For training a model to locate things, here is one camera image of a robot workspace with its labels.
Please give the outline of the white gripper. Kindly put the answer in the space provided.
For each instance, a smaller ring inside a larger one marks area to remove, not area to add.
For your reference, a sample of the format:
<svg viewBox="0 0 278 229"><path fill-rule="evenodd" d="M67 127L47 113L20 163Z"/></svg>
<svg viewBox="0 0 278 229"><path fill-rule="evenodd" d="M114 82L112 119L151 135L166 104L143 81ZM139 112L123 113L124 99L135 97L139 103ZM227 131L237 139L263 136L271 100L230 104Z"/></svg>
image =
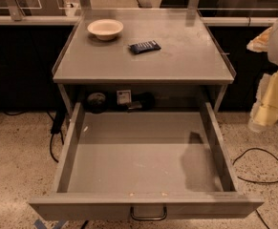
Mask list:
<svg viewBox="0 0 278 229"><path fill-rule="evenodd" d="M248 128L261 133L278 120L278 71L273 75L265 73L260 80L256 102L248 121Z"/></svg>

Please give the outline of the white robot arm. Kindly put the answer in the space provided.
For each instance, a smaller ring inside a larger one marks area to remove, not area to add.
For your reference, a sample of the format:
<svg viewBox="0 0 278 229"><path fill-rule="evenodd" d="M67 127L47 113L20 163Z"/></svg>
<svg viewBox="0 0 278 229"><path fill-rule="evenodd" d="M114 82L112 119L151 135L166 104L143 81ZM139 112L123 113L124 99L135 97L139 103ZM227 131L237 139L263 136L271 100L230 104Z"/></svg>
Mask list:
<svg viewBox="0 0 278 229"><path fill-rule="evenodd" d="M246 46L253 52L267 52L269 62L278 66L278 19L274 24L251 40ZM256 102L253 104L248 128L260 133L278 120L278 71L265 73L258 85Z"/></svg>

